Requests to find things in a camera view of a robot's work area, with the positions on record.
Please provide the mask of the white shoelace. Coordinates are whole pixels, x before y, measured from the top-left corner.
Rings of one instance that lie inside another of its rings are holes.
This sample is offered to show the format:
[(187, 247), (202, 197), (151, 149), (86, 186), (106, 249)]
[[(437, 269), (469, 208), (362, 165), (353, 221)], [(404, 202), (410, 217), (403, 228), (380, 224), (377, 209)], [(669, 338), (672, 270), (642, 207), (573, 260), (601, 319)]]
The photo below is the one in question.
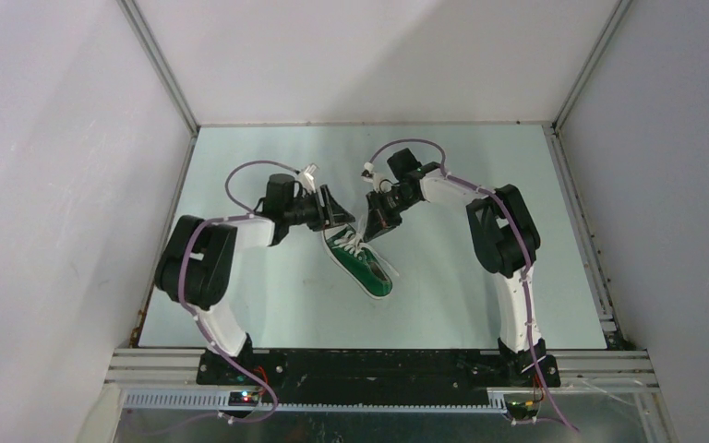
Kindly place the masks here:
[(387, 281), (399, 271), (364, 240), (364, 234), (351, 224), (331, 228), (322, 233), (329, 257), (356, 281)]

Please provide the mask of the green canvas sneaker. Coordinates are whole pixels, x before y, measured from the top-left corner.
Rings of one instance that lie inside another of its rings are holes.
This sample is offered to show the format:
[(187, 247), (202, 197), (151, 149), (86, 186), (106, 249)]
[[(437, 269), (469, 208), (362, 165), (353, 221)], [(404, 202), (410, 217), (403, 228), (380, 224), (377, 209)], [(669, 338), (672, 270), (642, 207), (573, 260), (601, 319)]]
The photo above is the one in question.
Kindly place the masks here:
[(373, 299), (391, 294), (393, 281), (388, 273), (390, 265), (363, 240), (363, 235), (351, 224), (322, 232), (322, 243), (331, 260), (344, 271), (360, 289)]

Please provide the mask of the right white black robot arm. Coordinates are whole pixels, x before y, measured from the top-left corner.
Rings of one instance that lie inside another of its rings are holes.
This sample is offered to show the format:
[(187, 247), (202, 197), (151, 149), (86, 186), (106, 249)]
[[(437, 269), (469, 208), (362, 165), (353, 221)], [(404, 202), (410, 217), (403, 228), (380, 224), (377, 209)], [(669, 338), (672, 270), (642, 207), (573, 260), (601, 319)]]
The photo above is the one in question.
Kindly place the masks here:
[(408, 149), (394, 153), (388, 165), (391, 179), (376, 172), (372, 162), (361, 173), (373, 186), (367, 193), (365, 241), (399, 227), (403, 212), (419, 202), (463, 209), (478, 262), (498, 279), (501, 376), (513, 386), (545, 387), (540, 364), (547, 351), (532, 290), (541, 239), (520, 190), (477, 186), (450, 174), (442, 163), (420, 163)]

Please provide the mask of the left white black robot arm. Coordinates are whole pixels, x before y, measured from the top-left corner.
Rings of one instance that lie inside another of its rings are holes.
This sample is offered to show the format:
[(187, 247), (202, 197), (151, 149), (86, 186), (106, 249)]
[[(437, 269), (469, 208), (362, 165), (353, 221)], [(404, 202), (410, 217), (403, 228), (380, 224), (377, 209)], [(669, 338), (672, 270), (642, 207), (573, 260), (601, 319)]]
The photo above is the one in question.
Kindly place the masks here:
[(293, 226), (322, 232), (354, 219), (327, 186), (273, 174), (252, 212), (207, 220), (181, 216), (162, 251), (154, 285), (192, 316), (208, 348), (222, 357), (220, 373), (244, 384), (254, 375), (255, 360), (243, 352), (249, 336), (224, 302), (235, 256), (278, 245)]

